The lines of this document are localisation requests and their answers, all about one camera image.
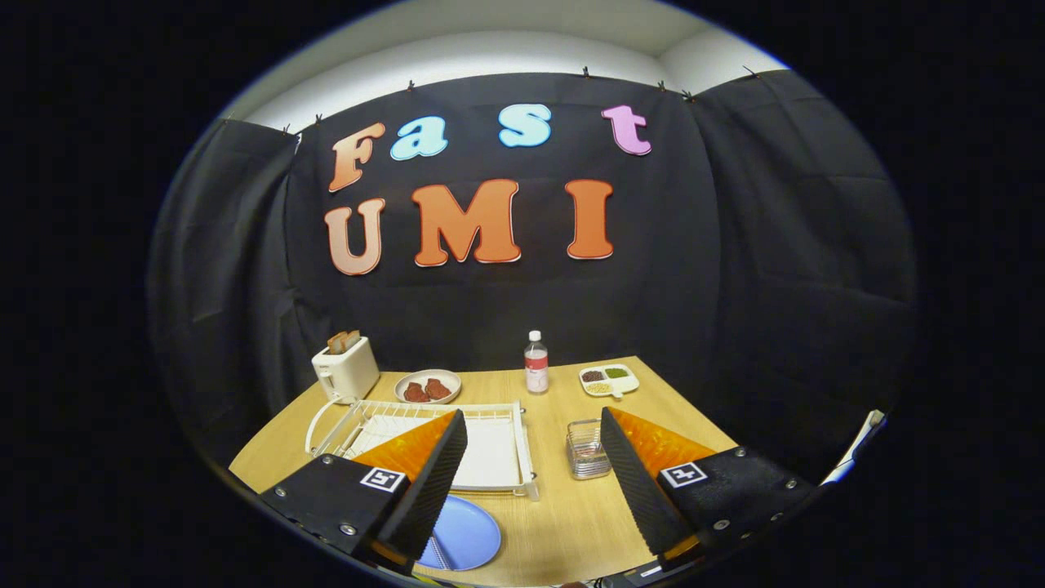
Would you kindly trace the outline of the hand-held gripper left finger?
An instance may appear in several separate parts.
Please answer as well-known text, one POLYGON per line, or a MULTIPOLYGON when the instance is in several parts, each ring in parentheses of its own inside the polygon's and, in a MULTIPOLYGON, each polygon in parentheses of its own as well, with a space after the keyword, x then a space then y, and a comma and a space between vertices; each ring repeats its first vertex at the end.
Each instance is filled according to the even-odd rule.
POLYGON ((321 543, 362 564, 410 577, 467 443, 464 413, 454 409, 358 457, 322 454, 260 498, 321 543))

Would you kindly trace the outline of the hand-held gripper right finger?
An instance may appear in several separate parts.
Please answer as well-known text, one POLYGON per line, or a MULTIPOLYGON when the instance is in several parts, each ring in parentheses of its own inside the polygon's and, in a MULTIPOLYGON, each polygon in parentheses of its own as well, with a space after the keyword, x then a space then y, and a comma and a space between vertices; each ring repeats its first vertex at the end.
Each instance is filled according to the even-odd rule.
POLYGON ((754 543, 817 486, 746 446, 722 451, 616 407, 600 438, 643 542, 665 572, 754 543))

